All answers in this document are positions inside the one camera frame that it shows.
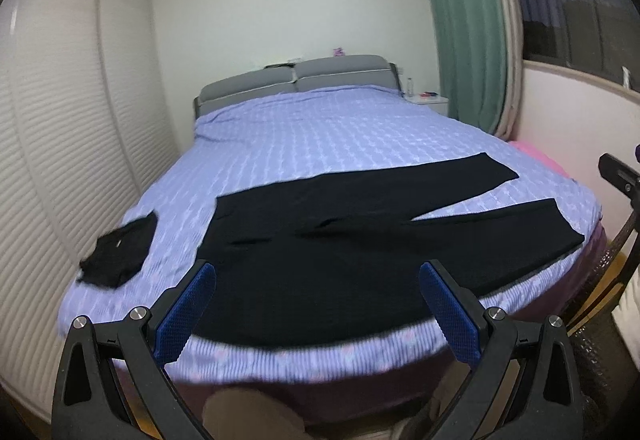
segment pink pillow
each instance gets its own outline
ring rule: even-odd
[[[539,151],[538,149],[533,147],[531,144],[528,144],[526,142],[516,142],[516,141],[511,141],[509,143],[510,145],[513,145],[516,149],[519,149],[526,155],[529,155],[530,157],[535,158],[539,162],[542,162],[552,171],[555,171],[556,173],[561,174],[565,178],[570,178],[569,174],[567,174],[567,172],[564,169],[562,169],[562,167],[558,164],[558,162],[553,161],[551,158],[545,155],[545,153],[543,153],[542,151]]]

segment gray headboard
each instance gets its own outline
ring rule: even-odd
[[[379,55],[316,58],[225,78],[202,88],[193,100],[195,117],[252,98],[330,86],[399,89],[395,67]]]
[[[389,63],[379,55],[316,58],[296,64],[296,89],[309,91],[330,86],[383,86],[397,88]]]
[[[251,98],[296,92],[294,82],[293,70],[287,66],[250,71],[219,80],[203,87],[194,99],[196,118]]]

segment black pants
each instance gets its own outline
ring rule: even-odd
[[[263,348],[386,332],[430,315],[417,283],[429,259],[479,296],[514,282],[583,241],[555,201],[411,219],[515,178],[481,154],[222,197],[197,254],[218,287],[194,332]]]

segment blue gripper pad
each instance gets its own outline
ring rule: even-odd
[[[420,267],[420,293],[436,318],[456,359],[476,367],[482,355],[478,329],[431,263]]]
[[[205,263],[156,330],[154,357],[158,364],[164,366],[178,360],[215,289],[216,270]]]

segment window sill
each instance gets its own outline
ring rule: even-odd
[[[640,93],[633,89],[626,89],[615,82],[611,82],[606,78],[595,76],[590,73],[584,73],[583,71],[572,70],[571,68],[565,68],[564,66],[556,66],[555,64],[547,64],[546,62],[538,62],[536,60],[524,60],[524,67],[527,70],[546,71],[546,73],[553,73],[566,78],[573,78],[590,84],[591,86],[600,87],[612,93],[618,94],[640,104]]]

